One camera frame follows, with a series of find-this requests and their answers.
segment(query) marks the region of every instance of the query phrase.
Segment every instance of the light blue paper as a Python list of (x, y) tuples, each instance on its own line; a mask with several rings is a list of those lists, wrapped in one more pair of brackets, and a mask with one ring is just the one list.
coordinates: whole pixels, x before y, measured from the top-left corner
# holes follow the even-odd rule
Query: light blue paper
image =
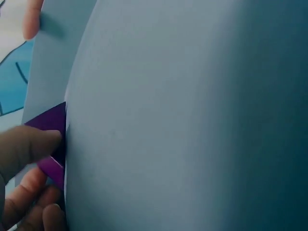
[[(78, 15), (47, 3), (56, 22)], [(62, 100), (70, 73), (71, 230), (306, 228), (308, 3), (296, 3), (102, 0), (76, 57), (73, 37), (50, 47), (73, 30), (41, 33), (36, 51), (57, 60), (34, 56), (51, 98), (37, 91), (32, 109)]]

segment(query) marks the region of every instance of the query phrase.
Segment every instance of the blue cartoon drawing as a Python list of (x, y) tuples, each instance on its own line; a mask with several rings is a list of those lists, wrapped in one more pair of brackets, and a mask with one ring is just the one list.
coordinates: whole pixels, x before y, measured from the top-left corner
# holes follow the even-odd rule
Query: blue cartoon drawing
[(21, 20), (17, 24), (15, 17), (5, 18), (5, 13), (10, 9), (20, 7), (23, 11), (22, 4), (20, 0), (0, 0), (0, 22), (8, 25), (0, 28), (0, 43), (3, 43), (0, 45), (0, 116), (22, 109), (26, 99), (33, 41), (23, 40)]

